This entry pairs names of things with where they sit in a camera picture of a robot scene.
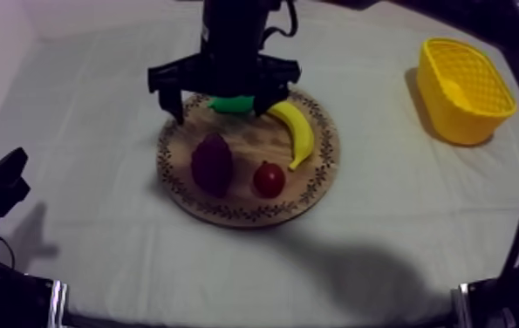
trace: wooden plate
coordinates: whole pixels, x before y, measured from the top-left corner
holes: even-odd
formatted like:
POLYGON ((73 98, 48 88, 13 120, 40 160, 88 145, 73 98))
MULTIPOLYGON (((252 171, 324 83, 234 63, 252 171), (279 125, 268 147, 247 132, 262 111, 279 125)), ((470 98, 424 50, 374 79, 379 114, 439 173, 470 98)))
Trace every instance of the wooden plate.
POLYGON ((204 221, 231 228, 260 228, 286 222, 312 207, 334 182, 340 148, 331 117, 316 100, 291 90, 288 101, 309 120, 314 131, 314 152, 295 172, 288 128, 269 115, 234 116, 208 108, 210 97, 196 94, 184 103, 186 122, 170 120, 161 131, 157 168, 160 183, 188 213, 204 221), (195 185, 192 152, 209 133, 219 133, 233 154, 235 175, 227 195, 218 199, 195 185), (283 192, 264 199, 253 189, 253 174, 263 161, 276 163, 286 174, 283 192))

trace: yellow plastic basket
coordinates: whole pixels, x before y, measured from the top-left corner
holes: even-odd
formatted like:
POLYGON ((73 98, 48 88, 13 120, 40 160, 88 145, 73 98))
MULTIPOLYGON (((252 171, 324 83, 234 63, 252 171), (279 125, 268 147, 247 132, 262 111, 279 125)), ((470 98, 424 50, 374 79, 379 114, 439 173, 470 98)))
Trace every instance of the yellow plastic basket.
POLYGON ((436 132, 453 143, 481 143, 516 112, 489 58, 456 40, 424 42, 417 80, 436 132))

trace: red tomato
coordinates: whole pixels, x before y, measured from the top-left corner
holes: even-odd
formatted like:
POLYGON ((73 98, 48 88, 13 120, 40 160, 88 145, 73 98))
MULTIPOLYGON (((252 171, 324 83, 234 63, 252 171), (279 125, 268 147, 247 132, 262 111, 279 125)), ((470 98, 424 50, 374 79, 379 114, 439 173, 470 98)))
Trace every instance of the red tomato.
POLYGON ((285 173, 277 164, 264 161, 253 175, 253 184, 262 196, 275 198, 283 190, 285 173))

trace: white tablecloth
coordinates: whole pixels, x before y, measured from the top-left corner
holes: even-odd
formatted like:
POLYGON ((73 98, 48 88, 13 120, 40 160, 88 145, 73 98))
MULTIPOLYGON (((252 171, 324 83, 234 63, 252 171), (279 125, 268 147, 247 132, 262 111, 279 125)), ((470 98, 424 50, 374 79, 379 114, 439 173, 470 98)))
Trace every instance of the white tablecloth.
MULTIPOLYGON (((0 157, 30 155, 27 199, 0 222, 17 268, 71 286, 70 309, 206 326, 375 325, 449 309, 449 290, 496 276, 519 215, 519 111, 481 147, 432 138, 412 82, 422 41, 467 40, 519 90, 492 47, 380 3, 297 2, 300 30, 267 53, 299 60, 300 88, 336 121, 338 177, 277 229, 196 221, 156 185, 168 114, 146 69, 196 52, 201 5, 35 49, 0 112, 0 157)), ((270 21, 288 26, 287 12, 270 21)), ((8 261, 0 245, 0 259, 8 261)))

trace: banana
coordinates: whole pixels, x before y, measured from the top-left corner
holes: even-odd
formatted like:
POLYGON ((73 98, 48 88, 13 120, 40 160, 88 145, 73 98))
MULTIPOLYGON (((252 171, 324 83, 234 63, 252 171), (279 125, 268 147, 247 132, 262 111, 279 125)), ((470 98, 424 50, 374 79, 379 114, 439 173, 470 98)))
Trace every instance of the banana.
POLYGON ((294 161, 289 169, 294 171, 314 150, 314 133, 310 123, 295 106, 287 101, 273 105, 267 114, 281 120, 291 132, 294 142, 294 161))

